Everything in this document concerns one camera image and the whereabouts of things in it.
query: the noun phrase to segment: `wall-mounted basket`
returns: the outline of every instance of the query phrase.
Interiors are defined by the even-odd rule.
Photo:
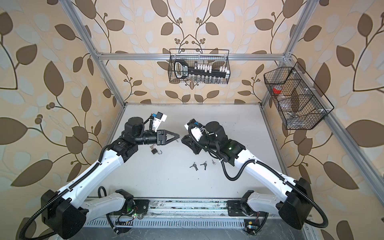
[[[309,75],[313,86],[305,83],[301,77],[304,74],[305,70],[298,63],[293,68],[280,67],[264,74],[265,86],[287,130],[311,130],[334,109]]]
[[[168,76],[170,83],[228,84],[231,75],[229,50],[170,49]]]

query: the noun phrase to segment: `wire basket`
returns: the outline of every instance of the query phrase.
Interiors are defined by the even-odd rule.
[[[287,130],[311,130],[334,109],[309,75],[314,86],[305,83],[301,77],[304,73],[303,67],[296,63],[293,68],[280,67],[264,74],[265,86]],[[327,100],[331,107],[320,102],[314,91],[320,97],[324,96],[323,100]]]
[[[228,84],[231,75],[229,50],[172,48],[169,54],[170,83]]]

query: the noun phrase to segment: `black wire basket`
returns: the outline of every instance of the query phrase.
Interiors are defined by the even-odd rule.
[[[305,83],[302,78],[305,73],[304,68],[296,63],[293,68],[280,67],[264,74],[265,86],[287,130],[311,130],[334,109],[308,73],[313,86]],[[323,101],[316,95],[324,97]]]
[[[170,83],[228,84],[231,76],[229,50],[172,48],[169,55]]]

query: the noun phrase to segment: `brown leaf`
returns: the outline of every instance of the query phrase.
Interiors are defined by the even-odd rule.
[[[293,31],[295,30],[296,24],[293,24],[291,30],[289,31],[289,37],[292,36]]]
[[[313,87],[320,96],[323,96],[331,84],[331,73],[329,72],[329,68],[326,63],[323,63],[320,67],[316,77],[314,78],[314,83]]]
[[[157,64],[164,70],[168,71],[168,68],[170,67],[169,66],[169,63],[167,62],[157,62]]]
[[[299,145],[306,138],[306,135],[307,130],[296,130],[293,134],[293,142]]]
[[[52,61],[50,61],[45,67],[44,83],[48,90],[56,97],[59,96],[64,90],[63,77]]]
[[[173,23],[164,23],[161,27],[160,34],[167,36],[173,32]]]
[[[150,99],[145,99],[143,101],[141,101],[140,103],[143,103],[143,104],[151,104],[151,100]]]
[[[260,74],[264,70],[264,64],[261,64],[257,69],[256,69],[256,75]]]
[[[214,0],[209,6],[209,13],[212,17],[219,16],[225,8],[226,0]]]
[[[142,83],[141,80],[136,80],[136,81],[133,82],[133,85],[134,85],[134,86],[140,86],[141,83]]]
[[[56,5],[59,2],[59,0],[47,0],[47,3],[49,5]]]
[[[172,84],[179,84],[180,83],[180,79],[175,78],[175,79],[170,80],[169,82],[172,83]]]
[[[350,190],[359,188],[351,176],[336,163],[325,162],[323,167],[328,177],[340,187]]]
[[[319,4],[320,4],[321,6],[323,6],[323,7],[328,6],[328,4],[329,4],[329,0],[320,0],[320,1],[319,1]]]
[[[73,127],[73,135],[81,142],[86,143],[88,141],[88,131],[83,127]]]
[[[0,14],[0,34],[6,35],[10,33],[13,29],[12,18],[9,16],[7,12],[3,12]]]
[[[96,17],[96,7],[92,0],[75,0],[74,2],[87,18],[94,19]]]
[[[173,91],[168,91],[166,90],[166,95],[170,98],[179,98],[179,96],[177,95],[177,93],[173,92]]]
[[[76,72],[80,71],[82,66],[83,66],[83,57],[77,57],[73,61],[73,72],[76,73]]]
[[[65,137],[65,144],[67,145],[68,151],[73,154],[79,154],[83,150],[83,144],[75,137]]]
[[[255,25],[257,29],[262,31],[267,31],[273,28],[274,22],[270,19],[263,18],[263,19],[255,20]]]
[[[163,0],[151,0],[152,8],[161,17],[168,15],[168,6]]]
[[[125,69],[125,67],[123,67],[123,65],[119,64],[119,69],[122,73],[124,73],[125,75],[128,75],[128,71]]]
[[[300,71],[305,73],[306,66],[305,66],[305,61],[303,59],[301,59],[301,58],[297,59],[297,66],[299,67]]]
[[[318,25],[313,25],[308,28],[308,30],[304,34],[304,41],[312,41],[319,35],[321,31],[321,27]]]
[[[331,234],[329,234],[327,231],[320,229],[321,234],[323,235],[324,240],[335,240]]]
[[[283,6],[283,15],[290,18],[297,13],[303,4],[303,0],[286,0]]]
[[[52,165],[53,162],[48,159],[35,162],[22,173],[20,173],[20,175],[13,181],[13,183],[11,183],[11,186],[25,187],[40,181],[49,173]]]
[[[251,82],[248,81],[248,80],[241,80],[241,83],[246,85],[246,86],[250,86],[251,85]]]
[[[106,89],[103,91],[103,94],[104,94],[104,96],[105,96],[106,98],[110,98],[111,95],[112,95],[112,93],[111,93],[111,91],[110,91],[109,88],[106,88]]]
[[[347,131],[360,147],[378,147],[384,145],[384,126],[372,120],[358,120]]]
[[[17,232],[16,232],[16,240],[20,240],[20,238],[19,238],[20,231],[22,230],[22,228],[24,227],[24,225],[26,224],[26,222],[28,220],[29,220],[29,217],[25,217],[21,221],[20,226],[19,226],[19,228],[17,229]],[[27,228],[27,230],[25,232],[25,236],[27,238],[32,238],[33,235],[35,234],[35,232],[36,232],[36,222],[35,222],[35,220],[33,220],[31,225]]]
[[[308,155],[312,150],[312,145],[312,138],[306,138],[297,146],[297,151],[303,156]]]
[[[364,37],[368,37],[368,35],[372,31],[372,27],[373,27],[373,22],[372,22],[371,17],[368,14],[363,13],[361,15],[361,17],[359,19],[359,23],[358,23],[359,33]]]
[[[299,111],[300,98],[299,98],[299,94],[297,94],[296,89],[293,91],[293,93],[292,93],[292,95],[290,97],[290,100],[291,100],[292,111],[294,111],[294,112]]]
[[[234,103],[235,104],[244,104],[245,102],[243,100],[240,100],[240,99],[235,99]]]
[[[209,52],[210,54],[218,54],[218,48],[213,49]]]
[[[283,130],[284,136],[288,137],[289,133],[288,133],[288,130],[285,128],[284,124],[281,124],[281,129]]]
[[[308,183],[311,183],[310,176],[309,176],[307,170],[305,169],[305,167],[302,164],[299,165],[299,171],[300,171],[300,175],[302,176],[302,178],[307,180]]]
[[[207,31],[207,33],[209,33],[213,36],[218,35],[217,26],[216,26],[216,24],[214,24],[212,22],[208,22],[205,24],[205,30]]]
[[[351,66],[355,60],[355,53],[351,49],[342,46],[336,47],[336,56],[344,67]]]
[[[46,235],[46,234],[48,234],[48,233],[51,233],[51,232],[53,232],[53,230],[50,229],[50,228],[48,228],[47,230],[45,230],[45,231],[43,231],[42,233],[40,233],[39,237],[44,236],[44,235]]]
[[[197,94],[195,94],[195,100],[198,102],[198,103],[202,103],[203,101],[204,101],[204,98],[203,98],[203,96],[201,96],[201,95],[197,95]]]
[[[215,61],[214,63],[212,63],[212,68],[213,69],[219,69],[224,64],[225,64],[224,61]]]
[[[219,94],[220,90],[214,90],[207,93],[207,98],[214,98]]]
[[[13,118],[0,118],[0,145],[16,142],[22,138],[28,128]]]
[[[91,30],[89,29],[88,25],[84,25],[84,27],[87,30],[87,33],[88,33],[89,37],[91,38],[92,34],[91,34]]]
[[[337,224],[336,233],[340,240],[353,240],[351,227],[346,220],[342,220]]]
[[[119,19],[108,20],[105,25],[111,31],[120,31],[124,27],[124,21]]]
[[[184,96],[181,98],[181,101],[182,101],[183,103],[187,103],[190,99],[191,99],[191,95],[190,95],[190,94],[187,94],[187,95],[184,95]]]
[[[55,26],[56,31],[67,40],[74,40],[76,35],[70,26],[66,24],[58,24]]]
[[[101,130],[101,120],[99,120],[93,130],[93,134],[95,134],[96,136],[99,135],[100,133],[100,130]]]
[[[92,59],[90,59],[90,58],[87,59],[87,65],[88,65],[89,73],[93,76],[93,62],[92,62]]]
[[[78,162],[73,166],[70,174],[68,175],[67,182],[70,182],[73,179],[75,179],[79,174],[80,170],[81,170],[81,163]]]
[[[265,50],[259,50],[259,51],[253,52],[252,54],[266,54],[266,51]]]
[[[83,90],[83,94],[81,95],[81,107],[83,108],[84,112],[89,111],[89,109],[91,108],[91,104],[92,104],[91,92],[86,86]]]
[[[33,62],[37,55],[37,45],[29,45],[19,48],[16,52],[16,59],[22,65],[28,65]]]
[[[143,96],[145,94],[147,94],[147,92],[144,92],[144,91],[134,91],[134,93],[136,96]]]
[[[249,96],[249,95],[251,95],[251,91],[248,91],[248,90],[240,91],[240,92],[237,92],[237,93],[240,94],[240,95],[243,95],[243,96]]]

